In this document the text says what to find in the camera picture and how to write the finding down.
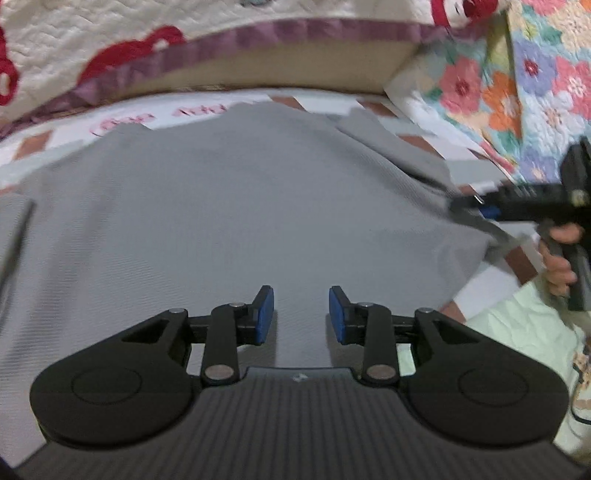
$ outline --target purple ruffle trim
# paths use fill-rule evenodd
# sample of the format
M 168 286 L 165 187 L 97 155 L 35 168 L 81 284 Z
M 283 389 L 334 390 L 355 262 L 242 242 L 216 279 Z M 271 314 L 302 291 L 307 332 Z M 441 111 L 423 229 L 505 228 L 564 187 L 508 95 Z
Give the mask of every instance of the purple ruffle trim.
M 7 135 L 75 109 L 98 106 L 130 86 L 202 61 L 231 56 L 249 48 L 314 40 L 390 40 L 428 43 L 448 36 L 474 40 L 486 33 L 485 23 L 459 30 L 433 25 L 391 21 L 339 18 L 300 18 L 262 22 L 206 35 L 183 44 L 172 45 L 76 86 L 0 129 L 0 140 Z

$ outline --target beige panel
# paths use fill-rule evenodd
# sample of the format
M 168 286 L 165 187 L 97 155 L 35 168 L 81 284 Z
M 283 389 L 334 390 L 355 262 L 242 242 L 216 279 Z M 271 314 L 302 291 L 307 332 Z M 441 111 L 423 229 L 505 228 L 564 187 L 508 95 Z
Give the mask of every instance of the beige panel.
M 396 41 L 318 41 L 248 50 L 133 85 L 113 100 L 185 88 L 310 87 L 383 93 L 418 45 Z

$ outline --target floral blanket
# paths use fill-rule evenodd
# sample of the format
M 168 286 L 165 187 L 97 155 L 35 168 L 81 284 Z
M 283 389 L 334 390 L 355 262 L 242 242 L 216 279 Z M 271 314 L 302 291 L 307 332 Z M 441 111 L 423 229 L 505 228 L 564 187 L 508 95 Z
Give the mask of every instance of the floral blanket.
M 556 181 L 591 134 L 591 0 L 513 0 L 477 42 L 425 46 L 387 87 L 456 125 L 516 180 Z

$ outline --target white flower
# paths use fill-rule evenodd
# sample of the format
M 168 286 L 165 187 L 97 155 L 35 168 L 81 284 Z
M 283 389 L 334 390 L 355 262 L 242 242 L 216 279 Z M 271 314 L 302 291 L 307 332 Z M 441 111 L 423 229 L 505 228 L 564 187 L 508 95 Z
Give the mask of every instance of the white flower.
M 548 92 L 542 98 L 525 95 L 525 105 L 525 124 L 537 134 L 539 150 L 545 155 L 563 155 L 584 132 L 583 118 L 570 112 L 573 99 L 569 92 Z

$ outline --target quilted fabric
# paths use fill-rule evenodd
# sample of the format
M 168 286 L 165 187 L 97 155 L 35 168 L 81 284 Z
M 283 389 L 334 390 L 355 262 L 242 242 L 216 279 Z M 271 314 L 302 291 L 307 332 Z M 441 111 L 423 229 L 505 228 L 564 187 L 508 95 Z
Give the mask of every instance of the quilted fabric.
M 557 181 L 569 144 L 591 134 L 590 5 L 514 0 L 486 39 L 426 48 L 414 68 L 419 79 L 405 73 L 393 89 L 410 80 L 419 102 L 493 146 L 516 180 Z
M 123 78 L 133 83 L 242 48 L 322 38 L 423 41 L 507 1 L 0 0 L 0 118 L 16 120 L 51 101 L 53 109 L 80 106 L 67 92 L 97 104 Z

